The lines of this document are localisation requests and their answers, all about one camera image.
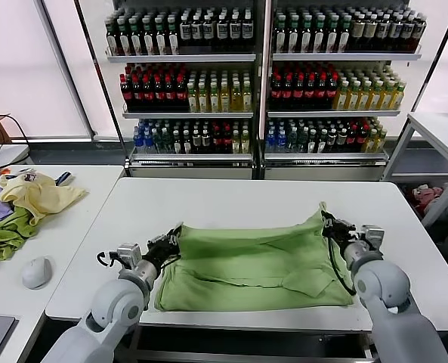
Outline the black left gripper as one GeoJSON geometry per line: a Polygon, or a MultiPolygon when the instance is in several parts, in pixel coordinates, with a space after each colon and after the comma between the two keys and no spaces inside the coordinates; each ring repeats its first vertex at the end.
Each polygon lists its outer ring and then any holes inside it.
{"type": "Polygon", "coordinates": [[[165,262],[180,253],[179,240],[182,224],[179,223],[166,234],[161,234],[147,241],[147,260],[160,271],[165,262]]]}

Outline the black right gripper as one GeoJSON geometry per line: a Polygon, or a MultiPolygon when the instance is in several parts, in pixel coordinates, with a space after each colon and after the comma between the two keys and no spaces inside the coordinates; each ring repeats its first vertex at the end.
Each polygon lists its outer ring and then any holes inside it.
{"type": "Polygon", "coordinates": [[[322,236],[330,237],[341,250],[359,240],[359,233],[355,231],[354,224],[337,219],[330,213],[322,213],[322,220],[322,236]]]}

